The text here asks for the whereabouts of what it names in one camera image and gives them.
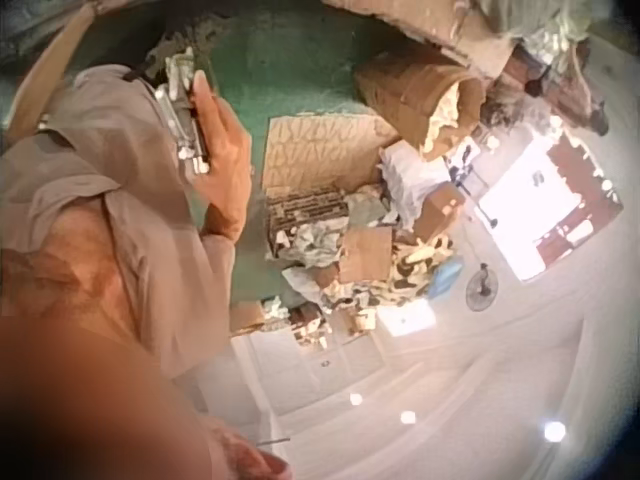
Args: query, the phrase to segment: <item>cardboard box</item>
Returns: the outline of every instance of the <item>cardboard box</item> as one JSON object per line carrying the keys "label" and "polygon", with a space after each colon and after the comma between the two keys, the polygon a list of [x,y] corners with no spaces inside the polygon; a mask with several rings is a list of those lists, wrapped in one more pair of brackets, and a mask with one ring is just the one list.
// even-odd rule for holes
{"label": "cardboard box", "polygon": [[391,270],[391,227],[347,231],[340,258],[340,283],[387,280]]}
{"label": "cardboard box", "polygon": [[456,221],[465,196],[451,182],[445,182],[425,198],[422,213],[413,225],[413,232],[424,242],[447,231]]}
{"label": "cardboard box", "polygon": [[458,126],[444,126],[423,155],[435,160],[455,148],[480,121],[485,90],[480,78],[433,47],[415,44],[385,52],[356,69],[355,79],[368,106],[418,151],[427,138],[430,119],[440,99],[459,84]]}

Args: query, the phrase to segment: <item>bright window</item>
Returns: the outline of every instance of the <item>bright window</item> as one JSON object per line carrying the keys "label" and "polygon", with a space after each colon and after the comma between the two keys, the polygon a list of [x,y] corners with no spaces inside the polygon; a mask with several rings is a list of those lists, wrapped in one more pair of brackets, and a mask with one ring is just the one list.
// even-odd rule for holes
{"label": "bright window", "polygon": [[545,270],[536,241],[582,201],[558,174],[548,149],[546,139],[534,140],[480,201],[489,217],[498,220],[489,231],[521,280]]}

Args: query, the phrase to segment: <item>pile of debris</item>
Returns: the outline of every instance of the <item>pile of debris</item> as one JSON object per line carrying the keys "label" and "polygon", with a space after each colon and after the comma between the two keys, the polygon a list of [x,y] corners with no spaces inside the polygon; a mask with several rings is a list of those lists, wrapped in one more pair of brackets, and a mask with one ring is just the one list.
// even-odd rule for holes
{"label": "pile of debris", "polygon": [[[405,141],[380,157],[380,184],[268,201],[270,254],[292,262],[284,277],[319,318],[346,310],[352,334],[375,328],[379,306],[427,297],[435,272],[455,255],[447,230],[465,202],[444,161],[424,162]],[[319,342],[316,323],[296,330],[300,344]]]}

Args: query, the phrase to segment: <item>wall fan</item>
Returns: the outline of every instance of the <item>wall fan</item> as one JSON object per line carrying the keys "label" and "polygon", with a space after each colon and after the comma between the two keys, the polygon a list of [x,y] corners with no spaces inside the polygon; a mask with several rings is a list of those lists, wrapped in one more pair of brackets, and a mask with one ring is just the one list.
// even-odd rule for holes
{"label": "wall fan", "polygon": [[473,312],[482,312],[491,306],[498,294],[498,277],[486,263],[480,264],[467,284],[467,306]]}

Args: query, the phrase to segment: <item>blue object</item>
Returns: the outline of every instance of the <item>blue object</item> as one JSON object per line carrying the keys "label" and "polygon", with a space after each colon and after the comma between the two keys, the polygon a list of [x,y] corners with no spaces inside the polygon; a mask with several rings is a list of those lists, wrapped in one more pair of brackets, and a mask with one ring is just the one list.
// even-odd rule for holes
{"label": "blue object", "polygon": [[464,268],[464,260],[461,256],[448,259],[433,274],[433,280],[427,290],[427,298],[436,298],[449,291],[458,279]]}

